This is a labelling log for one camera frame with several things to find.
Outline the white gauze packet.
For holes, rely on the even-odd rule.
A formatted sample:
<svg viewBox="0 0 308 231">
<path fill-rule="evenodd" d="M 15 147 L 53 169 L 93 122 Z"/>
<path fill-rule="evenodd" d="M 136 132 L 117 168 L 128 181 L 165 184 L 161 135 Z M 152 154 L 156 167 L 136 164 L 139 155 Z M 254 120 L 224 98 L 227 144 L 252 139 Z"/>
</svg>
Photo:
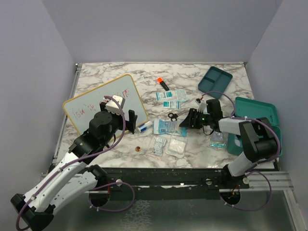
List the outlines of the white gauze packet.
<svg viewBox="0 0 308 231">
<path fill-rule="evenodd" d="M 171 136 L 166 148 L 166 154 L 177 158 L 183 158 L 185 156 L 187 142 L 185 137 Z"/>
</svg>

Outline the large blue bandage packet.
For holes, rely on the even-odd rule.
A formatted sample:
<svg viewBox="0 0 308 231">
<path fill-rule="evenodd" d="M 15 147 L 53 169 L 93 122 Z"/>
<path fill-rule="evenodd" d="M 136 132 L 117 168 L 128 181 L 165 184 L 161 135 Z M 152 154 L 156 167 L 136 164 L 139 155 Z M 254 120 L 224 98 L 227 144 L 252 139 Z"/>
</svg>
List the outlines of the large blue bandage packet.
<svg viewBox="0 0 308 231">
<path fill-rule="evenodd" d="M 180 127 L 182 121 L 166 121 L 155 119 L 153 123 L 153 133 L 155 135 L 169 134 L 174 136 L 186 137 L 186 128 Z"/>
</svg>

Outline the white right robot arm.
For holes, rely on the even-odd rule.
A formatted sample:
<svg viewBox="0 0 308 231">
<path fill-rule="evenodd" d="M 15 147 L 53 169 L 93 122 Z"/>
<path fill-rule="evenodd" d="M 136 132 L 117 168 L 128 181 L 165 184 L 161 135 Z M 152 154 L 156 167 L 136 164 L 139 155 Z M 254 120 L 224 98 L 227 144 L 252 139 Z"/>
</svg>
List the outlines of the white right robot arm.
<svg viewBox="0 0 308 231">
<path fill-rule="evenodd" d="M 180 123 L 181 128 L 201 129 L 209 126 L 214 132 L 230 133 L 242 140 L 242 153 L 222 170 L 221 183 L 232 188 L 247 171 L 257 164 L 277 157 L 281 151 L 278 136 L 273 131 L 269 120 L 224 117 L 217 99 L 205 102 L 207 113 L 191 108 L 187 117 Z"/>
</svg>

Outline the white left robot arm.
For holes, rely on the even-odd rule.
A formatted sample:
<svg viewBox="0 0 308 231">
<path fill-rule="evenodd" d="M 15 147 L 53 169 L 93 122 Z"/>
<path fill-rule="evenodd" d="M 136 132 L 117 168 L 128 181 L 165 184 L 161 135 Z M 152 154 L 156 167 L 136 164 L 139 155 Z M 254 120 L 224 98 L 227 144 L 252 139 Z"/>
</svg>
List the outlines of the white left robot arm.
<svg viewBox="0 0 308 231">
<path fill-rule="evenodd" d="M 89 128 L 74 140 L 60 163 L 33 189 L 11 198 L 18 212 L 17 220 L 23 219 L 26 229 L 42 231 L 62 207 L 80 194 L 114 185 L 102 168 L 89 163 L 120 142 L 115 137 L 118 130 L 134 132 L 137 115 L 129 110 L 126 120 L 123 104 L 113 101 L 101 103 L 100 108 L 89 122 Z"/>
</svg>

